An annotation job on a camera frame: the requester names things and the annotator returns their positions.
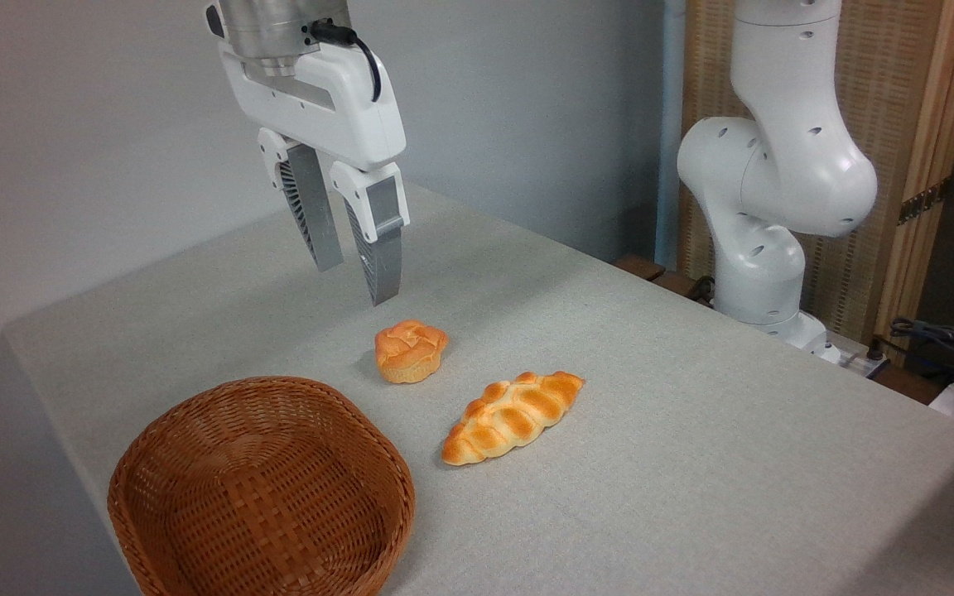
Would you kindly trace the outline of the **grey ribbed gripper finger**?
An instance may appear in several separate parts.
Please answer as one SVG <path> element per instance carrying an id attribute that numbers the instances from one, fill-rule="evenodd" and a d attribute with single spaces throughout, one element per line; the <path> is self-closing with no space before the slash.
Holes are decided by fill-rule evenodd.
<path id="1" fill-rule="evenodd" d="M 400 167 L 393 162 L 363 172 L 337 161 L 330 180 L 344 197 L 372 305 L 381 305 L 400 291 L 402 230 L 412 221 Z"/>
<path id="2" fill-rule="evenodd" d="M 258 146 L 272 187 L 287 200 L 318 271 L 340 265 L 344 258 L 318 151 L 265 127 Z"/>

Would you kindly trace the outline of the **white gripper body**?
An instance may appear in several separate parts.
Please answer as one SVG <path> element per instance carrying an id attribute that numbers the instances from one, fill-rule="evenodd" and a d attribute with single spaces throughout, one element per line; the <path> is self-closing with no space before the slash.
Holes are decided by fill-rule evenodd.
<path id="1" fill-rule="evenodd" d="M 234 54 L 220 59 L 242 112 L 255 123 L 364 172 L 393 162 L 407 146 L 393 85 L 383 67 L 381 94 L 359 49 L 322 45 L 300 55 L 291 76 L 270 76 Z"/>

